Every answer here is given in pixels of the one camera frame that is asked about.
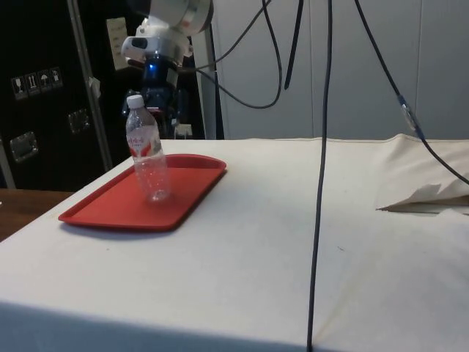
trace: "bottle cap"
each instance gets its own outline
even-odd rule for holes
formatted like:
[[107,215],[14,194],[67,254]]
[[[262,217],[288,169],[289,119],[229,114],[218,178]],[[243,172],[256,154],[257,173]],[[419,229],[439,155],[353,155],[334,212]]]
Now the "bottle cap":
[[131,109],[140,109],[145,106],[144,99],[140,94],[131,95],[130,97],[128,97],[127,105],[129,105],[129,108]]

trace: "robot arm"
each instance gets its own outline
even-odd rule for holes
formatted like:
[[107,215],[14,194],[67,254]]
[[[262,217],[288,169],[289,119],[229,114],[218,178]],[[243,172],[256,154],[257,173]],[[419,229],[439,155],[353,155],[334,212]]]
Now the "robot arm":
[[182,65],[192,54],[188,37],[205,30],[212,21],[213,0],[128,0],[130,8],[146,17],[135,37],[122,45],[122,55],[132,65],[144,65],[164,56]]
[[122,45],[129,65],[143,69],[141,94],[166,138],[179,123],[177,68],[193,53],[188,37],[205,30],[212,21],[213,0],[128,0],[130,8],[146,18],[134,37]]

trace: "white fabric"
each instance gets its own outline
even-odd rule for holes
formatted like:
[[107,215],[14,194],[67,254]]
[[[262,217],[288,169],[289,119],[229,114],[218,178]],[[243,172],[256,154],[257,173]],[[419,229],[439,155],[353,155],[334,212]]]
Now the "white fabric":
[[[165,141],[229,171],[177,231],[57,216],[0,243],[0,351],[291,351],[306,344],[319,141]],[[469,219],[377,211],[386,143],[328,143],[316,351],[466,351]]]
[[[376,208],[439,213],[447,208],[469,214],[469,186],[438,163],[420,140],[399,134],[376,155],[380,179]],[[469,178],[469,141],[432,141],[432,149]]]

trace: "wooden table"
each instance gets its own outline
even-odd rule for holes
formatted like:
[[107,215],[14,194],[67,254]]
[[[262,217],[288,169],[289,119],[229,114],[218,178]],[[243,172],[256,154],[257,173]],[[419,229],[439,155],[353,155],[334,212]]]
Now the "wooden table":
[[72,194],[0,188],[0,242]]

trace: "cable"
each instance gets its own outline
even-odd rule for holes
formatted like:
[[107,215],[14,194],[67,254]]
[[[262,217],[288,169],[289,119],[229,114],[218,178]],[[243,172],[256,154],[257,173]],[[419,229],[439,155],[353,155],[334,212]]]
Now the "cable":
[[206,65],[203,65],[203,66],[199,66],[199,67],[195,67],[195,68],[193,68],[193,67],[190,67],[190,68],[189,67],[183,67],[183,68],[179,69],[179,73],[195,73],[197,70],[201,70],[203,68],[207,68],[207,67],[215,68],[215,65],[217,63],[219,63],[221,60],[223,60],[228,55],[230,55],[232,53],[232,51],[238,46],[238,44],[241,42],[241,40],[243,40],[243,38],[251,30],[252,26],[256,23],[257,18],[259,18],[259,16],[262,14],[262,12],[264,12],[267,9],[267,6],[269,6],[269,4],[271,2],[272,2],[272,0],[267,0],[267,2],[262,2],[262,8],[259,11],[257,11],[257,14],[254,16],[254,18],[251,20],[251,22],[249,22],[248,26],[245,28],[243,33],[236,39],[236,41],[234,42],[232,47],[230,49],[228,49],[228,51],[225,54],[223,54],[222,56],[217,58],[215,61],[210,62],[210,63],[208,63]]
[[378,48],[378,45],[376,44],[376,41],[374,40],[372,31],[370,30],[368,26],[368,22],[366,21],[365,15],[363,14],[363,10],[361,9],[360,2],[358,0],[355,0],[355,5],[357,7],[358,13],[360,14],[361,22],[363,23],[363,26],[365,27],[366,33],[368,34],[369,40],[372,42],[374,52],[378,56],[378,59],[380,60],[381,67],[384,70],[384,73],[386,74],[386,77],[388,77],[388,81],[393,87],[394,92],[396,95],[401,95],[399,89],[397,88],[396,82],[394,82],[393,76],[389,73],[388,66],[386,65],[383,55],[381,55],[381,51]]
[[295,64],[296,48],[298,46],[298,37],[300,36],[301,16],[303,15],[304,0],[298,2],[298,11],[296,14],[295,30],[293,32],[292,49],[290,50],[290,59],[288,61],[287,76],[285,77],[285,90],[290,87],[292,80],[293,65]]
[[267,6],[268,6],[269,2],[266,2],[265,0],[261,0],[261,1],[262,1],[262,9],[261,10],[264,12],[265,21],[267,22],[267,27],[269,28],[270,37],[272,38],[273,47],[274,47],[274,50],[276,52],[276,59],[277,59],[277,66],[278,66],[278,86],[277,86],[276,97],[273,99],[273,101],[271,103],[267,104],[267,105],[262,105],[262,106],[257,106],[257,105],[252,105],[250,103],[246,103],[245,101],[242,101],[241,99],[237,98],[228,89],[221,86],[214,78],[210,77],[206,72],[204,72],[200,69],[196,69],[196,72],[200,73],[205,78],[207,78],[208,80],[213,82],[215,85],[217,85],[218,88],[220,88],[222,91],[224,91],[231,99],[233,99],[233,100],[237,101],[239,104],[247,106],[248,108],[251,108],[251,109],[268,109],[268,108],[276,105],[277,102],[278,102],[278,99],[280,98],[281,83],[282,83],[282,80],[283,80],[283,69],[282,69],[282,66],[281,66],[280,50],[278,49],[276,34],[273,31],[272,22],[270,21],[269,12],[267,11]]
[[425,135],[424,135],[424,132],[422,131],[421,129],[421,126],[420,126],[420,123],[418,122],[417,120],[417,116],[414,114],[414,112],[412,111],[412,109],[410,108],[409,104],[407,104],[406,100],[404,99],[404,97],[401,95],[401,93],[399,92],[399,89],[397,88],[397,85],[396,83],[394,82],[393,78],[392,78],[392,75],[389,73],[389,70],[388,70],[388,67],[386,66],[386,63],[384,61],[384,58],[383,56],[381,55],[381,51],[380,49],[378,48],[378,45],[376,44],[376,41],[374,40],[374,37],[373,37],[373,34],[372,34],[372,31],[370,30],[369,26],[368,26],[368,22],[366,21],[366,18],[365,18],[365,15],[363,13],[363,10],[361,8],[361,5],[360,5],[360,1],[359,0],[355,0],[355,6],[357,7],[357,10],[358,10],[358,14],[360,15],[360,19],[361,19],[361,22],[363,24],[363,26],[365,27],[365,30],[366,30],[366,33],[368,34],[368,38],[370,39],[370,41],[372,42],[372,45],[373,45],[373,49],[374,49],[374,52],[376,53],[378,59],[380,60],[380,64],[381,64],[381,67],[383,68],[385,74],[386,74],[386,77],[388,77],[388,81],[389,83],[391,84],[391,86],[393,87],[394,89],[394,92],[396,93],[396,96],[397,96],[397,99],[399,101],[399,104],[401,105],[404,113],[405,113],[405,116],[407,118],[407,121],[410,123],[410,125],[412,126],[412,129],[414,130],[414,132],[416,133],[417,137],[421,140],[422,144],[425,146],[425,148],[429,151],[429,153],[433,156],[433,158],[436,159],[436,161],[438,161],[441,165],[443,165],[448,171],[450,171],[450,173],[452,173],[454,176],[456,176],[457,178],[459,178],[462,182],[466,183],[467,185],[469,185],[469,180],[462,176],[460,173],[458,173],[455,169],[453,169],[451,166],[449,166],[433,149],[432,147],[430,147],[430,145],[428,144],[428,142],[426,141],[426,138],[425,138]]
[[309,285],[309,313],[308,313],[308,338],[306,345],[308,352],[313,351],[313,320],[314,320],[314,294],[316,291],[316,270],[317,270],[317,254],[320,244],[320,227],[321,227],[321,210],[322,210],[322,190],[324,188],[324,174],[326,161],[326,147],[328,141],[328,107],[329,107],[329,86],[330,73],[332,71],[332,0],[328,0],[328,60],[325,71],[324,97],[322,100],[322,138],[321,138],[321,164],[320,177],[317,185],[316,199],[316,223],[314,225],[314,246],[313,259],[311,263],[311,281]]
[[455,169],[453,169],[451,166],[449,166],[433,149],[430,147],[428,142],[426,141],[425,135],[423,131],[421,130],[420,126],[416,129],[416,134],[424,144],[425,148],[429,151],[430,154],[432,154],[433,158],[435,158],[441,165],[443,165],[450,173],[452,173],[454,176],[459,178],[462,182],[466,183],[469,185],[469,180],[462,176],[460,173],[458,173]]

